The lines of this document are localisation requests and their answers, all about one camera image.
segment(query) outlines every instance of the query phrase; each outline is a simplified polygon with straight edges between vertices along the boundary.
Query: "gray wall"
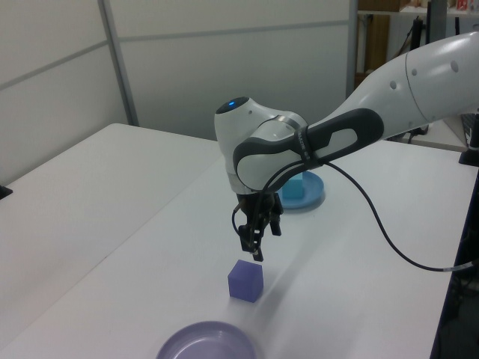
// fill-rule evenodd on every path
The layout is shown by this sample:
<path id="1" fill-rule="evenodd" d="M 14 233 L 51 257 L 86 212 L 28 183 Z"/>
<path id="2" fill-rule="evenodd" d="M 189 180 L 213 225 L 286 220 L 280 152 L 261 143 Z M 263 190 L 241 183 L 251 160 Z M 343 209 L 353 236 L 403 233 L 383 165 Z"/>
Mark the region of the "gray wall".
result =
<path id="1" fill-rule="evenodd" d="M 234 97 L 308 122 L 345 99 L 349 1 L 110 2 L 140 126 L 214 139 Z"/>
<path id="2" fill-rule="evenodd" d="M 0 1 L 0 184 L 126 123 L 97 0 Z"/>
<path id="3" fill-rule="evenodd" d="M 127 119 L 214 139 L 237 96 L 325 117 L 346 96 L 355 3 L 0 1 L 0 184 Z"/>

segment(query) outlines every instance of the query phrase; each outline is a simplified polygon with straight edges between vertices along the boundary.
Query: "cube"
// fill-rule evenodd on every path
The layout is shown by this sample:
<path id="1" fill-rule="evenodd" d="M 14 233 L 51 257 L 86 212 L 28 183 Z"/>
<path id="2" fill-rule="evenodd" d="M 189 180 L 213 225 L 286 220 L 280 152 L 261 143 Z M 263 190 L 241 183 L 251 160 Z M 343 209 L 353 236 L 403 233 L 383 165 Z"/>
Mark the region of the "cube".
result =
<path id="1" fill-rule="evenodd" d="M 238 260 L 228 275 L 230 297 L 255 303 L 263 291 L 263 267 Z"/>
<path id="2" fill-rule="evenodd" d="M 302 196 L 303 196 L 303 191 L 302 191 L 302 173 L 301 173 L 301 174 L 292 176 L 283 185 L 283 198 L 296 200 L 296 199 L 301 199 Z"/>

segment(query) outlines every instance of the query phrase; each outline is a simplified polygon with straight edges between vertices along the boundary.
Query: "purple bowl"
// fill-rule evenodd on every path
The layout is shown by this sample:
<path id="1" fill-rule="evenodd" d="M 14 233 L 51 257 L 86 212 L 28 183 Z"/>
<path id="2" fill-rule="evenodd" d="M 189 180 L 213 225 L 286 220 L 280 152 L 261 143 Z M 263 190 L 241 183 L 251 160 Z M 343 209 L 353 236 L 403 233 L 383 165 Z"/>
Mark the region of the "purple bowl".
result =
<path id="1" fill-rule="evenodd" d="M 249 338 L 234 325 L 199 322 L 173 334 L 156 359 L 256 359 Z"/>

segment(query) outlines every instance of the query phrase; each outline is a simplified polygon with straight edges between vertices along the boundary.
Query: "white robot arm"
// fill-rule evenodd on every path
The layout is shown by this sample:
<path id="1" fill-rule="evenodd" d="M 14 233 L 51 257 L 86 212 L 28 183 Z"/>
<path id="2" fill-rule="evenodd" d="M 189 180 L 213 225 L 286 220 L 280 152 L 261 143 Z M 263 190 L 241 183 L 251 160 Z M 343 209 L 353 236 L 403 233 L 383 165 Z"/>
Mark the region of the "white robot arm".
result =
<path id="1" fill-rule="evenodd" d="M 310 126 L 248 97 L 221 106 L 216 136 L 248 217 L 239 232 L 243 250 L 262 260 L 264 227 L 282 213 L 274 192 L 293 175 L 444 117 L 477 112 L 478 61 L 479 32 L 423 46 L 374 71 L 336 111 Z"/>

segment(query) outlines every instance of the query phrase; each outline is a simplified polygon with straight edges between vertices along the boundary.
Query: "plate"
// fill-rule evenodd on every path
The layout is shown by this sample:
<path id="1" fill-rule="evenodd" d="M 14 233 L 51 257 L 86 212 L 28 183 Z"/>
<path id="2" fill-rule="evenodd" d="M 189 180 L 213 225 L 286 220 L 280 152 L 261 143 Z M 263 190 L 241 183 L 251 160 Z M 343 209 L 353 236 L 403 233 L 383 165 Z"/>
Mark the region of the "plate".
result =
<path id="1" fill-rule="evenodd" d="M 319 203 L 324 193 L 324 183 L 316 174 L 306 171 L 302 174 L 302 198 L 283 198 L 283 189 L 278 191 L 284 209 L 300 209 Z"/>
<path id="2" fill-rule="evenodd" d="M 256 359 L 249 338 L 234 325 L 199 322 L 173 334 L 156 359 Z"/>

